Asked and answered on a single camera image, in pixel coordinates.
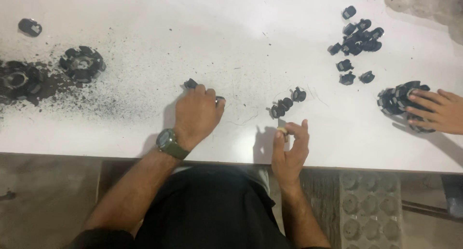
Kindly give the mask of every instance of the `forearm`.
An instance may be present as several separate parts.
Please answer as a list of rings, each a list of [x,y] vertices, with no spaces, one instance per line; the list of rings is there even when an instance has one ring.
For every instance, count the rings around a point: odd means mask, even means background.
[[[144,217],[157,191],[179,160],[156,149],[136,163],[101,199],[84,228],[131,231]]]
[[[281,187],[281,207],[286,237],[298,248],[331,247],[300,185]]]

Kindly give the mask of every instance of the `watch face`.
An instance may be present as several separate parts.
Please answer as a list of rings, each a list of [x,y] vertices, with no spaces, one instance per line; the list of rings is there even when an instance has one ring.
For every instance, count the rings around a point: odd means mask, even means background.
[[[165,129],[161,133],[159,133],[159,136],[157,137],[157,140],[156,140],[157,145],[159,147],[162,147],[162,146],[168,144],[169,139],[170,139],[170,132],[169,132],[169,130]]]

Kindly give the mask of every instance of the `right hand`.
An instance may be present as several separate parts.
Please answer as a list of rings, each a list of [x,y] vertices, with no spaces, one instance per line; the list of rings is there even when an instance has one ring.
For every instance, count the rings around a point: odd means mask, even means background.
[[[412,102],[420,104],[434,113],[407,107],[408,112],[429,120],[429,122],[409,120],[408,123],[423,128],[433,128],[445,133],[463,134],[463,98],[441,89],[437,90],[437,93],[422,90],[412,92],[412,95],[409,96]]]
[[[284,151],[285,138],[283,132],[277,130],[273,139],[272,170],[282,189],[300,187],[299,173],[309,155],[309,133],[307,120],[302,126],[286,123],[286,130],[294,135],[293,147]]]

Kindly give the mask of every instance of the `black shirt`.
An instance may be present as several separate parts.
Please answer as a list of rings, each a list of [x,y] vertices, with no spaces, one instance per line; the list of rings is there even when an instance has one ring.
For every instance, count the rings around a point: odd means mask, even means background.
[[[262,186],[231,166],[195,166],[169,177],[135,239],[126,231],[87,230],[73,249],[295,248],[281,234]]]

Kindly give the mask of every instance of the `wristwatch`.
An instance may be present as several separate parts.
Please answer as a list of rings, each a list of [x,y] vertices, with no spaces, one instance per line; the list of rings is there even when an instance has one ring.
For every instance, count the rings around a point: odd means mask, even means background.
[[[160,151],[180,160],[184,160],[190,153],[178,145],[175,132],[171,128],[166,128],[159,133],[156,139],[156,145],[159,147]]]

